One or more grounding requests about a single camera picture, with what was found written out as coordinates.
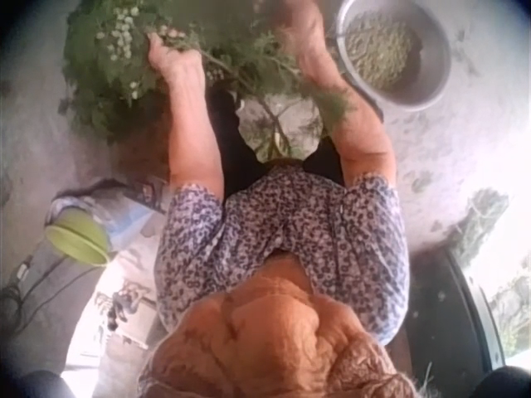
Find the elderly woman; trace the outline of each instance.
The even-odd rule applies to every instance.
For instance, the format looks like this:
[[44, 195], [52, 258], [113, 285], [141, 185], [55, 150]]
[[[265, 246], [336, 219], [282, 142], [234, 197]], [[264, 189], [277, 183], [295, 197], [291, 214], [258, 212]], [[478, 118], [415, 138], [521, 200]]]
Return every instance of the elderly woman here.
[[200, 54], [150, 37], [171, 98], [175, 195], [155, 265], [169, 335], [140, 396], [416, 394], [382, 347], [409, 289], [391, 142], [327, 52], [318, 7], [285, 3], [287, 51], [306, 79], [349, 102], [301, 165], [258, 163], [230, 95], [206, 98]]

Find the hand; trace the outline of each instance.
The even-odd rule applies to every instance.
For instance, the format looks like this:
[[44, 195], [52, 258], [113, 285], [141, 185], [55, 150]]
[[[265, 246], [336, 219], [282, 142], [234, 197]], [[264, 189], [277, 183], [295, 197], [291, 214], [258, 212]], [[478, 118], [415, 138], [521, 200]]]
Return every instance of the hand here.
[[199, 51], [174, 50], [166, 47], [157, 33], [150, 33], [149, 62], [166, 80], [170, 91], [197, 90], [204, 95], [205, 72]]
[[323, 15], [314, 0], [284, 0], [279, 27], [285, 50], [296, 58], [326, 52]]

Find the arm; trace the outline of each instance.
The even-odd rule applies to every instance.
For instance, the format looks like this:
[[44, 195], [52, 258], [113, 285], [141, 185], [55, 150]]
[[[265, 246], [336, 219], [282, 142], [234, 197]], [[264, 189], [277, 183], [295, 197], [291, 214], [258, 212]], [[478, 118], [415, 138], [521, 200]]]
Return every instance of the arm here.
[[325, 90], [337, 91], [348, 101], [343, 120], [331, 133], [347, 187], [365, 172], [378, 172], [391, 186], [396, 183], [392, 145], [373, 108], [339, 74], [326, 50], [323, 17], [313, 0], [285, 0], [290, 13], [284, 30], [287, 50], [295, 54], [306, 79]]
[[222, 160], [208, 118], [205, 74], [199, 52], [179, 52], [150, 36], [149, 61], [168, 83], [172, 127], [169, 136], [170, 185], [195, 183], [223, 200]]

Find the dark pants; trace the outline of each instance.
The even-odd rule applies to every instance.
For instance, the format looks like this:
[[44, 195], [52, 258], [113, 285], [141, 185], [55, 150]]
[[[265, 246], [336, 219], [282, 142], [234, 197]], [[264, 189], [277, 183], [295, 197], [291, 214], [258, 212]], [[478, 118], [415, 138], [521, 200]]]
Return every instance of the dark pants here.
[[[232, 96], [226, 91], [216, 90], [207, 95], [208, 114], [217, 145], [222, 155], [225, 178], [225, 198], [248, 188], [263, 177], [269, 167], [256, 159], [254, 151], [247, 146], [238, 129], [240, 120]], [[343, 173], [339, 155], [330, 138], [324, 138], [316, 151], [306, 158], [302, 167], [343, 185]]]

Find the concrete floor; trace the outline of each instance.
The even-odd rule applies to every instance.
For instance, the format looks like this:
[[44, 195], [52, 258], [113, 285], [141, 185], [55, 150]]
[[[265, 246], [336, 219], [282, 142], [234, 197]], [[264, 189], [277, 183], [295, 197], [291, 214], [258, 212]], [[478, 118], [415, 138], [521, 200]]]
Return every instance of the concrete floor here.
[[[327, 2], [328, 20], [338, 2]], [[516, 196], [531, 169], [528, 17], [503, 0], [418, 2], [435, 13], [451, 40], [445, 96], [416, 113], [379, 104], [397, 154], [412, 253], [440, 244], [476, 191], [492, 187]], [[35, 7], [2, 54], [2, 282], [42, 238], [43, 217], [58, 192], [111, 176], [108, 148], [72, 132], [57, 112], [66, 96], [66, 16], [76, 3], [49, 0]], [[53, 311], [79, 308], [60, 300]], [[56, 339], [70, 339], [68, 333], [71, 328], [56, 330]]]

